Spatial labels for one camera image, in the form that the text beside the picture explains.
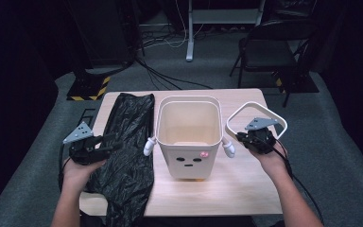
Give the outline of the black folding chair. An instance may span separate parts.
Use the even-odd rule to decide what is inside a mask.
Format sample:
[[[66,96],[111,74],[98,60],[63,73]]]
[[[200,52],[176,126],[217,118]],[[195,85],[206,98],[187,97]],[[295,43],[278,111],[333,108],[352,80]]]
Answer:
[[[255,26],[238,43],[238,56],[230,73],[239,69],[237,87],[242,85],[243,72],[308,74],[305,54],[318,29],[310,19],[269,20]],[[284,107],[290,94],[285,94]]]

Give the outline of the person's left hand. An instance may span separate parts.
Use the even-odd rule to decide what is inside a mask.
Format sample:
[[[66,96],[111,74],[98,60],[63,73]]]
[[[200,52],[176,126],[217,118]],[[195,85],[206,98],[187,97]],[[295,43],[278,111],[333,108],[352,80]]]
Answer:
[[[91,174],[105,164],[106,161],[100,161],[83,166],[68,158],[63,165],[62,189],[65,191],[81,192],[89,181]]]

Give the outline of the white metal stand frame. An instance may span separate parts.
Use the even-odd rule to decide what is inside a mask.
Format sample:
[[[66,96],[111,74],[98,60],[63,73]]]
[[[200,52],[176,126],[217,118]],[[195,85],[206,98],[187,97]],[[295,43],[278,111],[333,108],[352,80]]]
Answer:
[[[266,0],[259,0],[257,9],[193,9],[193,0],[188,0],[188,44],[186,61],[194,56],[193,25],[259,25]]]

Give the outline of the black plastic trash bag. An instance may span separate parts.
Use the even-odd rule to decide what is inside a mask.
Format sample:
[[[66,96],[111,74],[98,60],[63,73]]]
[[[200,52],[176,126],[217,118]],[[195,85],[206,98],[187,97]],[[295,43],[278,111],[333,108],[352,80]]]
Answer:
[[[144,147],[153,131],[155,97],[120,94],[104,133],[123,147],[87,183],[87,190],[105,197],[106,227],[137,227],[154,184],[153,158]]]

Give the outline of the person's right hand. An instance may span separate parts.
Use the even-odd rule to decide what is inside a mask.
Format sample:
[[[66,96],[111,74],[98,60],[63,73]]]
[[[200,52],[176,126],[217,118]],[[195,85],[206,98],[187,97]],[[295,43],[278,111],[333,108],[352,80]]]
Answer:
[[[289,174],[285,167],[286,151],[283,146],[276,143],[274,151],[268,154],[259,154],[252,151],[251,154],[260,162],[261,167],[274,180],[288,179]]]

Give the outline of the dark cabinet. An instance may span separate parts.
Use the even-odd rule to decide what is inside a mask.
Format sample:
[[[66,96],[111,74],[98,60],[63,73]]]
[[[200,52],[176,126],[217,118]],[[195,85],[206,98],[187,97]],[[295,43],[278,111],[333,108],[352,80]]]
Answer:
[[[140,43],[135,0],[66,0],[93,67],[134,62]]]

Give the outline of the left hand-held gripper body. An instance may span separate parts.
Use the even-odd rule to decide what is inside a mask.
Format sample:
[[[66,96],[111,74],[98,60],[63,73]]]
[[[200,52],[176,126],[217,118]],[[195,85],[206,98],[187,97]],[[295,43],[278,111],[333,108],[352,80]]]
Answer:
[[[69,157],[79,165],[90,165],[106,159],[106,151],[96,148],[103,140],[102,136],[94,136],[92,129],[81,122],[62,141],[69,145]]]

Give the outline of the black yellow striped stand base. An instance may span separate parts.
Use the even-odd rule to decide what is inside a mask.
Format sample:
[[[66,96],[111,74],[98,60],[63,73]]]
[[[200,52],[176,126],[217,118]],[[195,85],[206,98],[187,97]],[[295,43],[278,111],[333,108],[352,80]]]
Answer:
[[[273,72],[271,76],[275,79],[275,85],[282,94],[317,93],[319,91],[309,74],[296,76],[289,72]]]
[[[68,100],[99,100],[103,97],[110,77],[76,78],[67,93]]]

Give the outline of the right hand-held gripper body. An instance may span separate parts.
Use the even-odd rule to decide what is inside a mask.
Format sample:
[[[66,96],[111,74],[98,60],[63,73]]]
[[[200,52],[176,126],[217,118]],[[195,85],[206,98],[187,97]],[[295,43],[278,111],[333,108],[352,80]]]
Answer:
[[[277,123],[276,119],[255,117],[245,128],[248,134],[248,138],[245,139],[251,143],[249,150],[259,154],[272,152],[276,139],[268,127]]]

